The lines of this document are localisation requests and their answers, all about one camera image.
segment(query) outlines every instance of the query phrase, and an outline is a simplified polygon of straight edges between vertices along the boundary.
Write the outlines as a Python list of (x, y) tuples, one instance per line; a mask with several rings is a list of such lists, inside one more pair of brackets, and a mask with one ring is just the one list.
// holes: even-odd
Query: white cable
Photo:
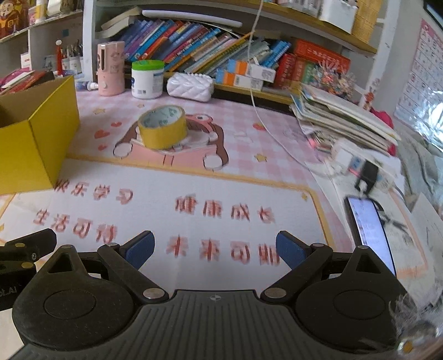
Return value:
[[(262, 10), (262, 8), (263, 8), (263, 1), (264, 0), (260, 0), (260, 6), (259, 6), (259, 8), (258, 8), (258, 12), (257, 12), (257, 15), (256, 15), (256, 17), (255, 17), (255, 21), (254, 21), (254, 24), (252, 25), (252, 29), (251, 29), (251, 34), (249, 35), (249, 41), (248, 41), (248, 62), (249, 62), (249, 59), (251, 59), (251, 44), (252, 44), (252, 38), (253, 38), (253, 35), (254, 35), (254, 32), (255, 32), (255, 28), (256, 28), (256, 26), (257, 26), (257, 23), (258, 23), (258, 19), (259, 19), (259, 17), (260, 17), (260, 13), (261, 13), (261, 10)], [(249, 72), (249, 78), (250, 79), (252, 79), (252, 75), (251, 75), (251, 71)], [(344, 172), (345, 171), (347, 171), (347, 169), (344, 169), (344, 170), (342, 170), (342, 171), (340, 171), (340, 172), (336, 172), (336, 173), (333, 173), (333, 174), (330, 174), (330, 175), (327, 175), (327, 174), (325, 174), (325, 173), (323, 173), (323, 172), (317, 172), (317, 171), (315, 171), (315, 170), (312, 170), (309, 166), (307, 166), (303, 161), (300, 161), (299, 159), (297, 159), (296, 157), (294, 157), (289, 151), (288, 151), (288, 149), (286, 149), (285, 148), (285, 146), (282, 144), (282, 143), (280, 143), (272, 134), (271, 134), (271, 132), (268, 130), (268, 128), (266, 127), (266, 125), (263, 123), (263, 120), (261, 119), (261, 117), (260, 117), (260, 115), (258, 114), (258, 111), (257, 111), (257, 107), (256, 107), (256, 105), (255, 105), (255, 101), (254, 101), (254, 94), (253, 94), (253, 92), (252, 92), (252, 87), (251, 86), (249, 86), (249, 92), (250, 92), (250, 94), (251, 94), (251, 101), (252, 101), (252, 106), (254, 107), (254, 110), (255, 110), (255, 113), (257, 114), (257, 117), (258, 117), (258, 119), (260, 120), (260, 122), (261, 122), (261, 124), (263, 125), (263, 127), (266, 129), (266, 131), (268, 132), (268, 134), (269, 135), (271, 135), (271, 137), (289, 154), (289, 156), (291, 157), (291, 158), (293, 158), (297, 163), (299, 163), (302, 167), (304, 167), (305, 169), (307, 169), (307, 170), (309, 170), (311, 173), (313, 173), (313, 174), (315, 174), (315, 175), (318, 175), (318, 176), (321, 176), (321, 177), (327, 177), (327, 178), (333, 178), (333, 177), (336, 177), (337, 175), (343, 175), (344, 174)]]

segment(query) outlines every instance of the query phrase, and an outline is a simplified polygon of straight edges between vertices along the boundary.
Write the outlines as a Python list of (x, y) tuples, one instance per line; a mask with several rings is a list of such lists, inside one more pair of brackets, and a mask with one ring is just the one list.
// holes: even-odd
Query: smartphone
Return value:
[(369, 246), (396, 275), (385, 229), (374, 202), (367, 198), (348, 196), (345, 198), (345, 207), (355, 246)]

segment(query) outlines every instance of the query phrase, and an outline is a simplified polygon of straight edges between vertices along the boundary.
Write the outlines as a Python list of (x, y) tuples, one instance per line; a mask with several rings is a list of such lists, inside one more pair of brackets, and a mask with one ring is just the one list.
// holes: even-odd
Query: black frame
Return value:
[[(345, 210), (346, 210), (346, 217), (348, 218), (348, 224), (351, 228), (352, 237), (354, 239), (355, 246), (363, 245), (363, 243), (361, 242), (360, 232), (358, 231), (357, 221), (355, 220), (354, 213), (352, 211), (352, 207), (349, 202), (350, 198), (352, 198), (352, 199), (360, 199), (360, 198), (358, 196), (347, 196), (345, 198)], [(389, 241), (388, 241), (388, 237), (386, 236), (385, 227), (383, 226), (383, 223), (380, 219), (380, 215), (378, 214), (377, 206), (376, 206), (374, 200), (372, 200), (370, 198), (363, 198), (362, 200), (367, 200), (374, 206), (375, 212), (377, 213), (377, 216), (378, 216), (378, 220), (380, 221), (381, 228), (383, 229), (383, 234), (385, 235), (386, 244), (388, 245), (389, 255), (391, 256), (391, 261), (392, 261), (392, 267), (394, 268), (394, 275), (397, 276), (397, 270), (395, 268), (394, 259), (392, 257), (391, 247), (389, 246)]]
[(430, 11), (431, 7), (443, 19), (443, 2), (441, 0), (423, 0), (423, 9), (429, 14), (434, 22), (443, 30), (443, 20), (438, 20)]

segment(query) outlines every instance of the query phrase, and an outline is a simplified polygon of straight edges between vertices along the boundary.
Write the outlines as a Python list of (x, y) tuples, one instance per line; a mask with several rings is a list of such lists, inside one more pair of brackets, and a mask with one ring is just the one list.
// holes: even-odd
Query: stack of papers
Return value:
[(292, 95), (291, 109), (311, 145), (330, 151), (334, 142), (345, 137), (357, 145), (388, 154), (397, 145), (397, 133), (369, 111), (309, 85), (300, 95)]

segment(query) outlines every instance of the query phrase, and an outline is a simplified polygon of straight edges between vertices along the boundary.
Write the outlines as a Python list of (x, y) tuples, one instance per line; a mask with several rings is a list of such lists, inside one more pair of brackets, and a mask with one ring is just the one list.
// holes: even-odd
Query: yellow woven basket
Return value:
[(358, 0), (352, 35), (368, 43), (371, 39), (383, 0)]

